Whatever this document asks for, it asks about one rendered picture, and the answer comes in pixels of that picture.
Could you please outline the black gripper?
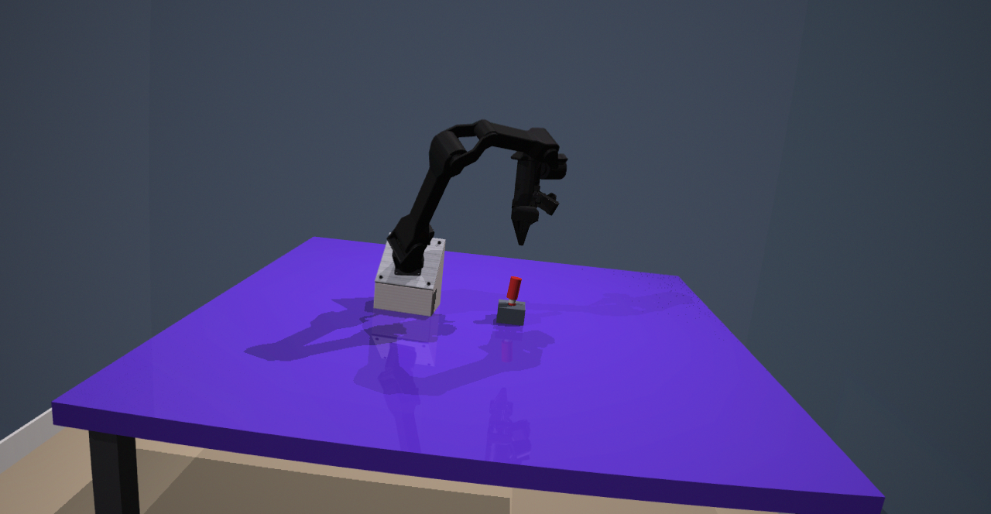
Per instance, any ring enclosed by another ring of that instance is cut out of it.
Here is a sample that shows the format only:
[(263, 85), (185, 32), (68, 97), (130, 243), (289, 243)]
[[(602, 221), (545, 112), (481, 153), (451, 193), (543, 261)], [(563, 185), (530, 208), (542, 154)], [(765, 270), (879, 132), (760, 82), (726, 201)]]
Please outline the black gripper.
[(540, 181), (524, 181), (516, 179), (516, 192), (511, 203), (511, 221), (516, 229), (518, 245), (524, 245), (527, 232), (531, 224), (538, 221), (539, 211), (537, 204), (530, 206), (534, 190), (540, 190)]

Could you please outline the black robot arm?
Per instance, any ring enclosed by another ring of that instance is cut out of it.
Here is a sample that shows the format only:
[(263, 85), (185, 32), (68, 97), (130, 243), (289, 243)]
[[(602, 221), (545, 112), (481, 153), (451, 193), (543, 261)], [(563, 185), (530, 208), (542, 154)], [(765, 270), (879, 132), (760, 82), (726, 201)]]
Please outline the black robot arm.
[[(474, 148), (466, 151), (459, 137), (477, 136)], [(516, 150), (511, 159), (518, 160), (516, 179), (524, 181), (560, 180), (567, 172), (565, 153), (559, 153), (560, 145), (545, 128), (522, 130), (497, 125), (489, 120), (478, 120), (471, 125), (456, 125), (439, 132), (431, 141), (429, 170), (417, 195), (410, 214), (400, 218), (386, 240), (392, 247), (394, 275), (420, 276), (423, 253), (434, 238), (430, 220), (441, 200), (451, 176), (480, 158), (491, 146)], [(559, 206), (556, 194), (543, 194), (534, 190), (530, 206), (542, 208), (553, 215)], [(397, 273), (396, 273), (397, 272)], [(419, 274), (418, 274), (419, 273)]]

